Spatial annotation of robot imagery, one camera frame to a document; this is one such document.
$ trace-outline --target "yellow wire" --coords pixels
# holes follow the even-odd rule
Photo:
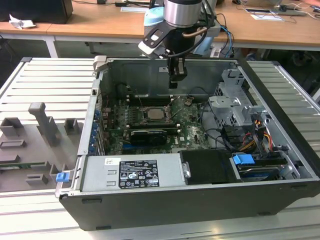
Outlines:
[[[243,151],[248,149],[249,147],[251,147],[253,144],[255,144],[255,140],[252,140],[250,143],[248,143],[247,145],[245,145],[243,148],[241,148],[239,151]]]

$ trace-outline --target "computer case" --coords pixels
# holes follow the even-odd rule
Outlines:
[[[66,24],[72,15],[72,0],[1,0],[0,21],[6,22],[10,14],[17,19]]]

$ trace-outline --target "desk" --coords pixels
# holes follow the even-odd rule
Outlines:
[[[51,57],[59,57],[55,41],[139,43],[144,36],[143,13],[121,12],[114,5],[72,4],[73,15],[67,24],[37,23],[36,28],[19,30],[0,22],[0,34],[7,39],[43,40]],[[281,16],[286,21],[254,20],[231,0],[217,6],[216,13],[225,15],[234,34],[234,47],[320,51],[320,31],[316,30],[320,21],[309,16],[293,17],[296,24],[287,22],[292,21],[289,16]],[[223,23],[221,15],[218,20]],[[221,32],[214,42],[226,40]]]

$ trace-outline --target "red wire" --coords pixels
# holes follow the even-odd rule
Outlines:
[[[244,137],[243,137],[243,141],[245,141],[246,136],[249,136],[249,135],[251,135],[251,133],[250,133],[250,132],[249,132],[249,133],[247,133],[246,135],[244,135]]]

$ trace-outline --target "white cable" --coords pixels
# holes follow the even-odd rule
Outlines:
[[[306,6],[306,7],[302,7],[302,6],[300,6],[300,4],[307,4],[307,3],[305,3],[305,2],[301,2],[301,3],[299,3],[299,4],[287,3],[287,4],[281,4],[281,5],[295,5],[295,8],[301,8],[301,9],[307,9],[307,8],[309,8],[309,5]]]
[[[296,11],[296,12],[298,12],[298,13],[305,13],[305,14],[308,14],[310,17],[312,17],[313,19],[315,19],[315,20],[320,20],[320,18],[316,18],[315,16],[312,16],[309,12],[307,12],[307,11],[300,11],[300,10],[296,10],[296,8],[298,7],[298,8],[300,8],[299,7],[299,5],[300,4],[304,4],[304,2],[302,2],[302,3],[299,3],[298,5],[297,4],[295,4],[296,6],[294,7],[294,11]]]

